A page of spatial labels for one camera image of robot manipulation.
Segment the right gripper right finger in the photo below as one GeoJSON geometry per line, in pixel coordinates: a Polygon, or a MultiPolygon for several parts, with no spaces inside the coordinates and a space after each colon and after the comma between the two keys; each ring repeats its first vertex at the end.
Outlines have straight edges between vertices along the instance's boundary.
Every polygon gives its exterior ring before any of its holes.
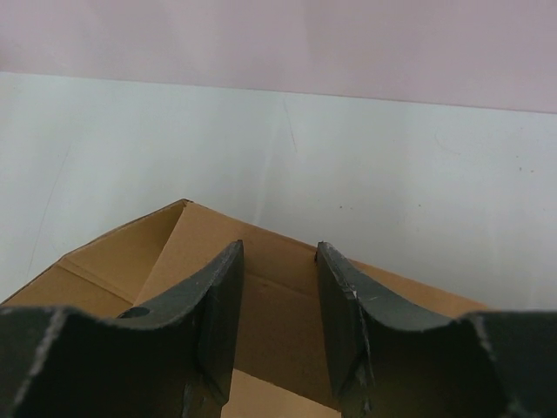
{"type": "Polygon", "coordinates": [[[553,417],[556,314],[420,307],[319,243],[332,396],[344,417],[553,417]]]}

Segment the cardboard box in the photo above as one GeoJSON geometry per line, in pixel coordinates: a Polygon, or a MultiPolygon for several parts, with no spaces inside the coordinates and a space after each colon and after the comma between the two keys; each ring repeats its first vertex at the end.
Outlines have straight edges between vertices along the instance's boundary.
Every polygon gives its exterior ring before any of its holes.
{"type": "MultiPolygon", "coordinates": [[[[186,200],[67,253],[8,298],[1,311],[70,306],[114,319],[191,277],[234,241],[244,246],[244,285],[230,396],[218,417],[308,417],[319,407],[341,413],[326,364],[318,246],[186,200]]],[[[457,318],[478,311],[461,297],[354,265],[437,314],[457,318]]]]}

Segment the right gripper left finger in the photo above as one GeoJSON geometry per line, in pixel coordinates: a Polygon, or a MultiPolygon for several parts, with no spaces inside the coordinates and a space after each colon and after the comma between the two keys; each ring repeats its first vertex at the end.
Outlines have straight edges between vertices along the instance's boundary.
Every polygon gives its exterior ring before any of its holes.
{"type": "Polygon", "coordinates": [[[117,318],[1,311],[4,417],[218,417],[228,402],[244,246],[117,318]]]}

